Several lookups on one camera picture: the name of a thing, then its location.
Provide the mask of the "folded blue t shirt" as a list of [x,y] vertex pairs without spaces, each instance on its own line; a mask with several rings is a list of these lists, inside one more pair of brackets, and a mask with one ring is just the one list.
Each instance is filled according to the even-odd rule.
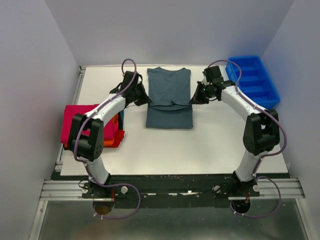
[[124,110],[118,113],[118,129],[124,130]]

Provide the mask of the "grey-blue t shirt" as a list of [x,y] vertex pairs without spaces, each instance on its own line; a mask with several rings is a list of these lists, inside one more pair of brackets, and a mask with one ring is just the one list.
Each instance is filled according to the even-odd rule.
[[151,103],[147,107],[145,126],[148,129],[192,129],[191,71],[156,67],[147,69],[147,75]]

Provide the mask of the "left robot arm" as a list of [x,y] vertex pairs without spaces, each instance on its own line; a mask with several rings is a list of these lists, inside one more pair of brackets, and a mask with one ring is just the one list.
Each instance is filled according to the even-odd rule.
[[151,102],[143,85],[143,77],[135,71],[126,71],[123,80],[108,97],[94,109],[73,116],[67,142],[75,161],[84,165],[93,191],[101,198],[111,191],[110,173],[101,157],[104,148],[104,128],[107,123],[129,104],[136,106]]

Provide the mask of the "folded orange t shirt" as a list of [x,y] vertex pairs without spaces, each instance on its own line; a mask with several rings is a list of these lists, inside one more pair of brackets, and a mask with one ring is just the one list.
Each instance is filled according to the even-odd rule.
[[[60,134],[60,142],[66,148],[68,145],[69,134],[71,130],[72,117],[67,116],[63,118],[62,130]],[[118,113],[106,124],[104,127],[104,147],[117,148],[122,142],[125,131],[118,129]]]

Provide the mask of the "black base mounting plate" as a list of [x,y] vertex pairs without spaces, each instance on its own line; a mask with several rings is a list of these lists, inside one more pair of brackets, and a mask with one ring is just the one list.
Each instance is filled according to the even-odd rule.
[[232,174],[113,175],[111,188],[90,183],[84,175],[54,172],[51,179],[73,183],[78,200],[118,209],[226,208],[232,198],[248,202],[260,195],[254,180],[240,183]]

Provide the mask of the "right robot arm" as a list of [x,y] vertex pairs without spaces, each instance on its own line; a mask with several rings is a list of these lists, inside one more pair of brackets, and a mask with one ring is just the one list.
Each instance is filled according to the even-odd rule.
[[218,66],[207,67],[203,71],[204,80],[197,87],[189,103],[208,104],[211,99],[229,105],[245,122],[243,145],[245,152],[240,165],[232,173],[226,186],[219,185],[215,192],[236,197],[241,196],[256,184],[256,172],[265,155],[280,142],[278,113],[274,109],[264,109],[246,98],[231,80],[224,80]]

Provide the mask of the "blue plastic bin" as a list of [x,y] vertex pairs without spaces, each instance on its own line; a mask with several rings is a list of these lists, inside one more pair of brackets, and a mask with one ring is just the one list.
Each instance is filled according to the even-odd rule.
[[236,82],[242,71],[238,88],[251,100],[266,109],[273,109],[280,102],[278,92],[259,56],[228,58],[225,71],[229,80]]

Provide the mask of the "left table edge rail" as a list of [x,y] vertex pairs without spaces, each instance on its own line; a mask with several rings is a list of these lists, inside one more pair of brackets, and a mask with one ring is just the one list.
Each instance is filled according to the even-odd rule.
[[[82,89],[86,68],[87,68],[86,66],[79,67],[79,75],[78,75],[77,85],[76,85],[75,93],[73,95],[73,99],[71,102],[74,105],[77,104],[79,101],[79,96],[80,96],[80,92]],[[65,159],[70,160],[70,156],[69,156],[69,153],[66,152],[64,145],[61,144],[59,151],[58,151],[58,156],[56,158],[56,162],[54,165],[54,170],[53,170],[54,173],[60,173],[62,171]]]

